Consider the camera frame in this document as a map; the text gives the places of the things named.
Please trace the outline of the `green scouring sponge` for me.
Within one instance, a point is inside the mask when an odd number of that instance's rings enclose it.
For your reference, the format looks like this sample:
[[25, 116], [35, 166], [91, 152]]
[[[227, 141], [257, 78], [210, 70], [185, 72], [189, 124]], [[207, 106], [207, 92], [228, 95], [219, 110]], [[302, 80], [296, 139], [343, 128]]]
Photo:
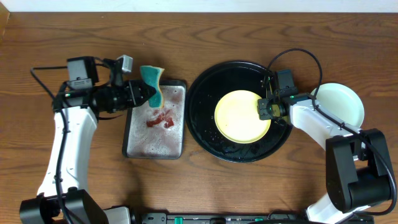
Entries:
[[141, 78], [144, 83], [155, 90], [155, 93], [148, 99], [151, 108], [162, 109], [164, 107], [164, 97], [160, 89], [160, 78], [164, 72], [163, 68], [151, 65], [140, 66]]

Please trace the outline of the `yellow round plate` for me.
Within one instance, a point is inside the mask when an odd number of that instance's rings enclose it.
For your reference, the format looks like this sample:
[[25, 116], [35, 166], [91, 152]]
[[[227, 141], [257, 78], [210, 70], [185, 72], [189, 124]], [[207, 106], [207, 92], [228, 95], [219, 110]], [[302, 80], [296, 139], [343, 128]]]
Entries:
[[258, 101], [251, 91], [236, 90], [223, 96], [216, 105], [214, 120], [218, 131], [232, 142], [249, 144], [266, 135], [271, 120], [259, 119]]

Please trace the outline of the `light green plate with red stain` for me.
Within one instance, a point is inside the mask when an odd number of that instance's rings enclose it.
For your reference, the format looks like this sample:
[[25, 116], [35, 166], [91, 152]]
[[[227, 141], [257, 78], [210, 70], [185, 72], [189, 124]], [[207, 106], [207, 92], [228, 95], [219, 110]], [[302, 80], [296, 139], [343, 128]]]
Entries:
[[364, 106], [360, 97], [349, 87], [339, 83], [320, 85], [317, 93], [320, 109], [340, 120], [360, 128], [364, 121]]

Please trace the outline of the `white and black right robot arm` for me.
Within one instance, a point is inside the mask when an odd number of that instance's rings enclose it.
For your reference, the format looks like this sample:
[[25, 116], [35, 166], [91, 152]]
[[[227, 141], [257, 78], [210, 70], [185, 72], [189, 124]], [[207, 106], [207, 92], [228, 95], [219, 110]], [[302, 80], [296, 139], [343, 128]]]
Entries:
[[266, 72], [261, 120], [282, 120], [307, 133], [326, 152], [326, 191], [306, 209], [313, 223], [344, 223], [355, 215], [381, 216], [397, 203], [397, 184], [386, 139], [330, 113], [315, 95], [299, 93], [291, 71]]

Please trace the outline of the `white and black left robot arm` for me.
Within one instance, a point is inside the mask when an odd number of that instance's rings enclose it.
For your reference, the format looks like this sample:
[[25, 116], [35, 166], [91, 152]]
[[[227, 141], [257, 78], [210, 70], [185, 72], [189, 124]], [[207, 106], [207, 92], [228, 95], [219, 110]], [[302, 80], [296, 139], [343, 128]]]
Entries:
[[21, 203], [22, 223], [130, 223], [125, 206], [103, 210], [88, 193], [88, 161], [98, 113], [128, 110], [160, 94], [158, 81], [128, 80], [93, 86], [82, 81], [62, 85], [53, 98], [55, 137], [46, 175], [36, 198]]

